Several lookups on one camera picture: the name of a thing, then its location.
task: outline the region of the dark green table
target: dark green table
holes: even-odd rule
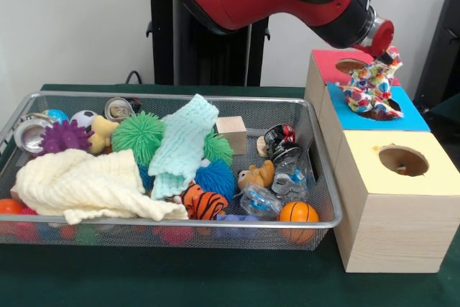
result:
[[[44,90],[303,97],[302,88],[64,86]],[[0,306],[460,306],[460,233],[435,275],[346,274],[315,252],[0,245]]]

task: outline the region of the yellow plush toy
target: yellow plush toy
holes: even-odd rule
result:
[[[265,160],[261,168],[250,165],[249,170],[243,170],[238,174],[238,187],[241,190],[249,183],[255,183],[260,187],[268,187],[273,182],[274,174],[275,166],[270,160]]]
[[[88,139],[91,143],[88,151],[91,154],[100,154],[106,147],[110,147],[110,136],[118,125],[118,122],[110,122],[101,115],[95,116],[91,125],[94,134]]]

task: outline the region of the stacked wooden boxes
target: stacked wooden boxes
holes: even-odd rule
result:
[[[335,82],[342,59],[361,52],[313,51],[305,98],[315,107],[340,190],[334,229],[347,272],[437,272],[460,223],[460,174],[399,84],[404,118],[352,112]]]

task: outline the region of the wire mesh basket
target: wire mesh basket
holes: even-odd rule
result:
[[[0,132],[0,198],[10,198],[18,170],[30,159],[12,139],[13,127],[28,113],[61,109],[73,115],[84,109],[102,114],[106,102],[114,97],[135,97],[142,109],[163,117],[184,106],[192,96],[76,93],[43,91],[26,97]],[[247,128],[247,154],[235,155],[232,170],[236,177],[249,165],[260,166],[257,154],[259,136],[276,124],[295,127],[297,143],[313,178],[308,179],[308,203],[318,212],[317,223],[279,221],[201,221],[148,219],[96,219],[69,226],[61,216],[0,214],[0,243],[82,244],[101,246],[207,247],[240,249],[314,250],[326,232],[341,220],[341,206],[323,138],[313,107],[293,98],[206,97],[219,110],[219,116],[242,116]],[[227,214],[243,215],[234,199]],[[289,241],[290,235],[308,238],[302,244]]]

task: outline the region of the light green towel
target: light green towel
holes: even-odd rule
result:
[[[216,123],[219,110],[202,96],[165,116],[165,136],[149,166],[155,176],[152,199],[180,194],[194,179],[204,155],[204,139]]]

